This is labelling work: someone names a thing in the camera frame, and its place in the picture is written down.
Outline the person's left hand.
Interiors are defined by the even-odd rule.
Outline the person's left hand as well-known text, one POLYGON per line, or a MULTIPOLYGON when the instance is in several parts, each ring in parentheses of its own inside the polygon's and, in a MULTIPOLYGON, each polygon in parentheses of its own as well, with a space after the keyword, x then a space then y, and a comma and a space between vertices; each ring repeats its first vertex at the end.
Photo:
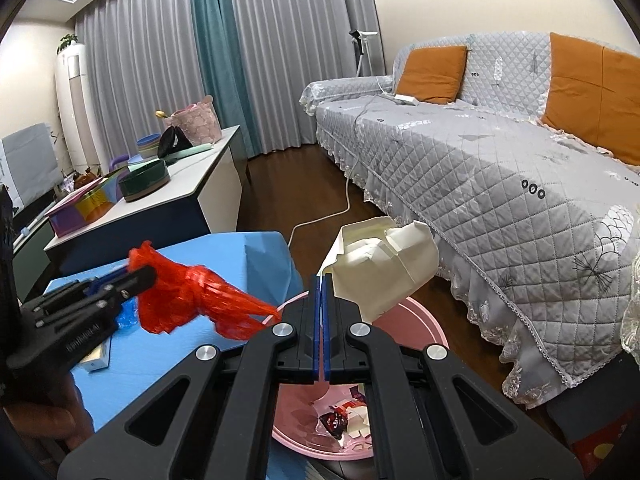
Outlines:
POLYGON ((70 373, 53 389, 52 400, 14 404, 3 411, 21 437, 62 440, 70 450, 94 434, 92 417, 70 373))

